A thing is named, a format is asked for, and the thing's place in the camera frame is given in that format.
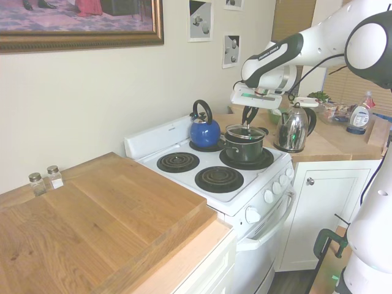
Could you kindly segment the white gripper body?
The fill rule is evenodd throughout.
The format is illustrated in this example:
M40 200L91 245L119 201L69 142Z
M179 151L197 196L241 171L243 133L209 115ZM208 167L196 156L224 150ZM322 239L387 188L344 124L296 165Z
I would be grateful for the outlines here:
M277 109L282 96L265 89L251 89L244 83L236 83L230 96L232 104L264 109Z

